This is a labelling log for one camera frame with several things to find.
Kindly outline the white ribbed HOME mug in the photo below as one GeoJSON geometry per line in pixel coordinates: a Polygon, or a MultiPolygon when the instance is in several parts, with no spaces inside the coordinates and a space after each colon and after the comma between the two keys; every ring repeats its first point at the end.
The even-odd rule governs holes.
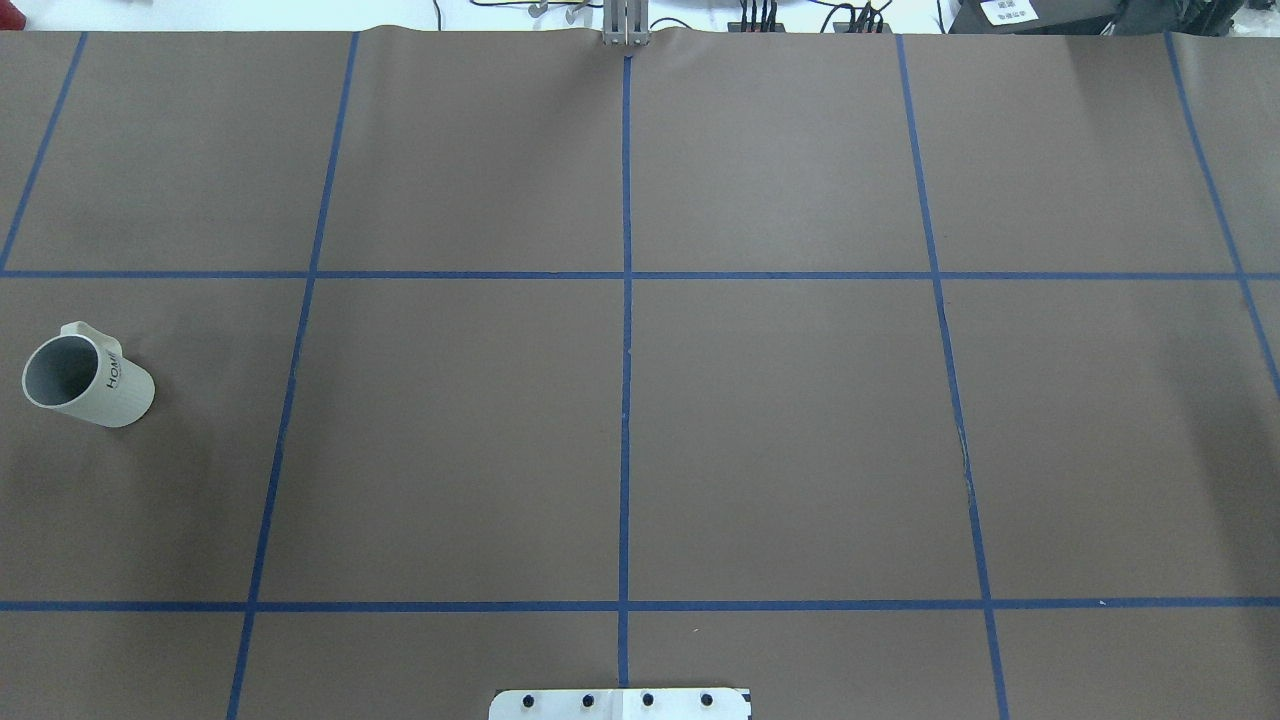
{"type": "Polygon", "coordinates": [[[131,361],[119,340],[86,322],[63,325],[27,359],[20,387],[35,406],[106,428],[140,420],[155,380],[131,361]]]}

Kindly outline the brown paper table mat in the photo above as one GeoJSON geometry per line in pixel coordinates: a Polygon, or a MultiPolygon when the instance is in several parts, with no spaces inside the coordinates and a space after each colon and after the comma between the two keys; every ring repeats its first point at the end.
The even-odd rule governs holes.
{"type": "Polygon", "coordinates": [[[1277,40],[4,33],[3,716],[616,687],[1275,719],[1277,40]]]}

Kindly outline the black orange connector block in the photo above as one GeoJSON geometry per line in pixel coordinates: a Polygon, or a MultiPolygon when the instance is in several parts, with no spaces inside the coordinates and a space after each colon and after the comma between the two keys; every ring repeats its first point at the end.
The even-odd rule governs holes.
{"type": "Polygon", "coordinates": [[[892,5],[893,1],[836,3],[828,10],[820,32],[832,28],[837,35],[887,35],[891,28],[884,19],[884,10],[892,5]],[[838,12],[846,12],[847,19],[835,20],[838,12]]]}
{"type": "Polygon", "coordinates": [[[785,24],[780,20],[781,1],[736,1],[739,18],[727,22],[730,33],[783,33],[785,24]]]}

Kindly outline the black box with label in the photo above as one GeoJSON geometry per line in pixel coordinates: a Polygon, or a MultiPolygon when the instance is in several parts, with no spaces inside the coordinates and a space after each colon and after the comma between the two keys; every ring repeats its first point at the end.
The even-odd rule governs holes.
{"type": "Polygon", "coordinates": [[[960,1],[947,35],[1142,36],[1228,32],[1244,1],[960,1]]]}

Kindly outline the aluminium frame post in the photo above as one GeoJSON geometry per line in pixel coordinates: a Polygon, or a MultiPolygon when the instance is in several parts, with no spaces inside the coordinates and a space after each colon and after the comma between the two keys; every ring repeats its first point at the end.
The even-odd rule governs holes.
{"type": "Polygon", "coordinates": [[[648,0],[602,1],[602,40],[605,46],[644,46],[650,42],[648,0]]]}

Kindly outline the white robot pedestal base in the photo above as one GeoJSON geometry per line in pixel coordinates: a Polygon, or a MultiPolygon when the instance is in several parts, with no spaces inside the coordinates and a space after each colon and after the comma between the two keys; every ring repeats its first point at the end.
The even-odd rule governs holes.
{"type": "Polygon", "coordinates": [[[728,687],[502,691],[489,719],[751,719],[750,692],[728,687]]]}

